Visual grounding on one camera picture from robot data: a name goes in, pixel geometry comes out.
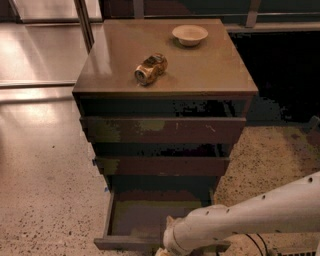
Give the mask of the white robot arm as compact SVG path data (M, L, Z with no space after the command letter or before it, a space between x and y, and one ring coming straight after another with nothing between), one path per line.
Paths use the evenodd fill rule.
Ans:
M320 172L236 205L212 205L170 220L155 256L187 256L236 234L320 231Z

